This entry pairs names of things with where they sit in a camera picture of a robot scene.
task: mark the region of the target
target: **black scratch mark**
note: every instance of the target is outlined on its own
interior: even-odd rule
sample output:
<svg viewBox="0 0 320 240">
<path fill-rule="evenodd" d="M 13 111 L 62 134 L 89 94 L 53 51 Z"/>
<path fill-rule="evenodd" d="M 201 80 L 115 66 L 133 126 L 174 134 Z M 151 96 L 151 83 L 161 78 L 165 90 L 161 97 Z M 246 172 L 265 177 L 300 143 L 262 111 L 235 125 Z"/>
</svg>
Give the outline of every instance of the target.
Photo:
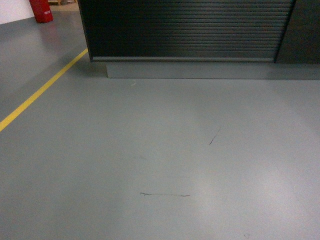
<svg viewBox="0 0 320 240">
<path fill-rule="evenodd" d="M 209 145 L 211 145 L 213 143 L 213 141 L 215 140 L 216 136 L 218 135 L 218 133 L 220 132 L 221 127 L 219 128 L 219 130 L 216 132 L 215 136 L 212 138 L 211 142 L 209 143 Z"/>
<path fill-rule="evenodd" d="M 250 239 L 250 234 L 249 233 L 246 233 L 246 234 L 243 234 L 243 236 L 245 237 L 245 239 Z"/>
<path fill-rule="evenodd" d="M 163 194 L 163 193 L 144 193 L 140 192 L 144 196 L 174 196 L 174 197 L 189 197 L 190 195 L 178 195 L 178 194 Z"/>
</svg>

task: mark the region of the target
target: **white wall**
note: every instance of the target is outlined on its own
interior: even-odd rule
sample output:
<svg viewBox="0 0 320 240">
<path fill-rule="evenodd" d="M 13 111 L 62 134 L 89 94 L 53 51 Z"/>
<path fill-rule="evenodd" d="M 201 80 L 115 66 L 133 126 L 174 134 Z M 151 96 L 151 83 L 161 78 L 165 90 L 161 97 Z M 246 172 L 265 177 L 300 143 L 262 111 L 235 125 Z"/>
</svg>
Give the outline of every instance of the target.
<svg viewBox="0 0 320 240">
<path fill-rule="evenodd" d="M 34 16 L 28 0 L 0 0 L 0 24 Z"/>
</svg>

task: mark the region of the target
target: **yellow line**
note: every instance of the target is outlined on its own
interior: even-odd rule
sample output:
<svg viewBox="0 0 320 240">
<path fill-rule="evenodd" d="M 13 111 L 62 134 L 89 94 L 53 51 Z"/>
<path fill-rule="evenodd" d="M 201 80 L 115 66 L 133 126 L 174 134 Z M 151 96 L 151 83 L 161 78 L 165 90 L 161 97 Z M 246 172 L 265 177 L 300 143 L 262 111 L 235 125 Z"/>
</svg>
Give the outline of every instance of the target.
<svg viewBox="0 0 320 240">
<path fill-rule="evenodd" d="M 0 132 L 5 129 L 13 120 L 15 120 L 24 110 L 27 109 L 38 97 L 40 97 L 52 84 L 55 83 L 69 68 L 71 68 L 79 59 L 81 59 L 88 49 L 86 48 L 78 56 L 76 56 L 71 62 L 69 62 L 64 68 L 62 68 L 56 75 L 54 75 L 49 81 L 47 81 L 42 87 L 40 87 L 31 97 L 24 101 L 16 110 L 14 110 L 9 116 L 0 122 Z"/>
</svg>

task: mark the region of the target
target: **black cabinet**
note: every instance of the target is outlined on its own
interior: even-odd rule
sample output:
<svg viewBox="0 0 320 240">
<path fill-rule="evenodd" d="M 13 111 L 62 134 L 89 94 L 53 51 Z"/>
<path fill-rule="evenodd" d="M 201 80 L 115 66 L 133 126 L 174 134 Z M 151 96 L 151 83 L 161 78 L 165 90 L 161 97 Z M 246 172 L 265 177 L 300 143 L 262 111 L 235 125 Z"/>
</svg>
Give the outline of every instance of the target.
<svg viewBox="0 0 320 240">
<path fill-rule="evenodd" d="M 276 63 L 320 64 L 320 0 L 297 0 Z"/>
</svg>

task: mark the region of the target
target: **black panel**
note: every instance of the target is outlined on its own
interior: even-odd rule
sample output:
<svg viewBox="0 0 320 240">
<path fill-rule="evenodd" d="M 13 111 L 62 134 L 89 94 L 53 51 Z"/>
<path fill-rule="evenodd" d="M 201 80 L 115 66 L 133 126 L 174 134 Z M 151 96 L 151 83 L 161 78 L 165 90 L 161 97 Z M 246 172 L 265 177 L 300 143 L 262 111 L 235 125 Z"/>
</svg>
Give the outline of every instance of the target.
<svg viewBox="0 0 320 240">
<path fill-rule="evenodd" d="M 320 64 L 320 0 L 297 0 L 277 63 Z"/>
<path fill-rule="evenodd" d="M 79 0 L 92 60 L 172 57 L 266 62 L 274 61 L 292 2 Z"/>
</svg>

